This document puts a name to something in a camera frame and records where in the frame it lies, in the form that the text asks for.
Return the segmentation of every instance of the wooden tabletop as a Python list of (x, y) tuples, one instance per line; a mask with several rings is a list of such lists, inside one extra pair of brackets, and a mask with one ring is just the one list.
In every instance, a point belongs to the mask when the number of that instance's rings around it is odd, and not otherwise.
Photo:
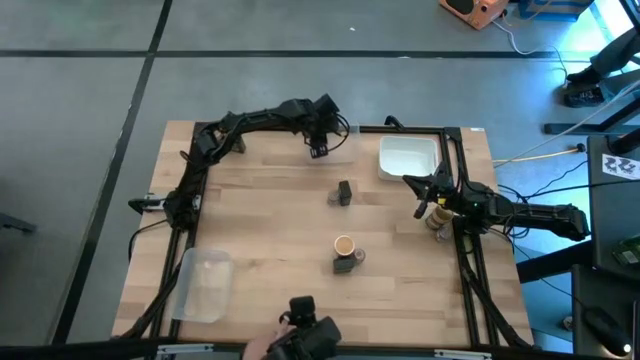
[[(194, 122), (167, 124), (151, 192), (167, 193), (178, 184), (184, 170), (178, 152), (188, 150), (193, 127)], [(247, 342), (277, 326), (290, 298), (313, 295), (318, 317), (335, 320), (342, 344), (469, 345), (455, 247), (436, 242), (424, 222), (413, 218), (418, 202), (404, 183), (378, 177), (381, 136), (360, 134), (352, 142), (360, 148), (353, 163), (318, 166), (308, 164), (299, 136), (255, 132), (243, 136), (245, 154), (229, 154), (210, 168), (196, 247), (231, 255), (232, 295), (223, 319), (183, 322), (182, 340)], [(464, 128), (462, 136), (470, 178), (497, 190), (484, 131)], [(449, 151), (455, 168), (452, 144)], [(330, 207), (327, 194), (341, 180), (351, 184), (351, 205)], [(161, 212), (145, 214), (140, 226), (163, 218)], [(156, 295), (170, 233), (164, 225), (138, 236), (114, 335), (129, 329)], [(334, 275), (333, 242), (343, 234), (367, 257), (351, 274)], [(531, 342), (511, 246), (492, 234), (482, 242), (492, 297)], [(481, 340), (487, 342), (476, 303)], [(163, 334), (171, 310), (165, 312)]]

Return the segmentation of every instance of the gray concrete floor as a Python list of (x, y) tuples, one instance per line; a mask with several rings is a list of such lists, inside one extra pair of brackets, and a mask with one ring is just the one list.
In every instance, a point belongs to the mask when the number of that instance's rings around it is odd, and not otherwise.
[[(145, 51), (161, 7), (160, 0), (5, 0), (0, 50)], [(574, 24), (535, 21), (514, 31), (523, 50), (553, 44), (573, 52), (581, 61), (568, 63), (570, 72), (587, 66), (581, 52), (605, 44), (589, 11)], [(423, 0), (175, 0), (160, 49), (510, 51), (496, 28), (475, 31)], [(556, 60), (469, 57), (156, 59), (69, 341), (110, 335), (126, 244), (139, 223), (126, 202), (146, 192), (168, 120), (215, 120), (228, 110), (329, 93), (363, 124), (393, 114), (408, 125), (483, 127), (497, 159), (546, 139), (543, 123), (577, 122), (591, 112), (558, 103)], [(0, 58), (0, 211), (39, 226), (31, 236), (0, 231), (1, 344), (42, 344), (50, 336), (142, 63)], [(579, 141), (566, 137), (538, 153)], [(508, 165), (498, 179), (530, 193), (584, 158)], [(558, 186), (578, 183), (586, 183), (585, 169)], [(541, 201), (588, 208), (586, 192)], [(543, 253), (569, 244), (542, 232), (522, 240)]]

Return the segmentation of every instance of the white bowl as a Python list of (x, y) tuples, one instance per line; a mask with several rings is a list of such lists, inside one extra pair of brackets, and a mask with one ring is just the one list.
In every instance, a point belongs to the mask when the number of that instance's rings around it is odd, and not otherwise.
[(433, 174), (438, 166), (437, 146), (431, 139), (383, 136), (378, 176), (383, 180), (402, 181), (402, 175)]

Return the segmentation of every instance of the person's hand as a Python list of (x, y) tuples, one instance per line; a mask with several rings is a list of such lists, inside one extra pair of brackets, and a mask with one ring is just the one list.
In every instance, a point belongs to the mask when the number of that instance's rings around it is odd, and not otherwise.
[(267, 355), (269, 345), (284, 336), (293, 328), (293, 326), (289, 326), (287, 321), (283, 321), (276, 330), (262, 334), (249, 341), (247, 347), (244, 349), (242, 360), (261, 360), (265, 355)]

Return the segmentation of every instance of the speaker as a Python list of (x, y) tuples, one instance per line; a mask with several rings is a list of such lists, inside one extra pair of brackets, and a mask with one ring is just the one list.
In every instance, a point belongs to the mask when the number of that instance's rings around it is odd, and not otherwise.
[(476, 30), (489, 25), (500, 16), (509, 0), (439, 0), (440, 5)]

